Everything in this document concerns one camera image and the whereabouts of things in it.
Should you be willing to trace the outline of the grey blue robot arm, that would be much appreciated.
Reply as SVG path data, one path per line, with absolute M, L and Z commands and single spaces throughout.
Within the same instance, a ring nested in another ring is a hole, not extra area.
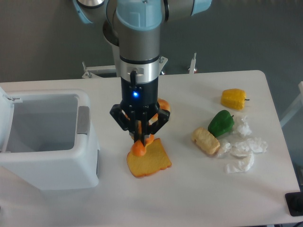
M 163 23 L 206 11 L 209 0 L 75 0 L 85 24 L 105 15 L 103 35 L 112 46 L 122 100 L 111 108 L 119 126 L 145 145 L 169 120 L 158 103 L 160 27 Z

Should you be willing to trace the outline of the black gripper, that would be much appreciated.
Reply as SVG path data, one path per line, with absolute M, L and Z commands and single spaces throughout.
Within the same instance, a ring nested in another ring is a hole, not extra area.
M 148 83 L 131 82 L 121 78 L 122 101 L 113 105 L 111 116 L 124 131 L 132 133 L 134 142 L 141 140 L 146 146 L 146 136 L 155 134 L 164 126 L 170 116 L 170 112 L 160 108 L 158 103 L 158 81 L 156 78 Z M 158 120 L 149 125 L 149 120 L 158 114 Z

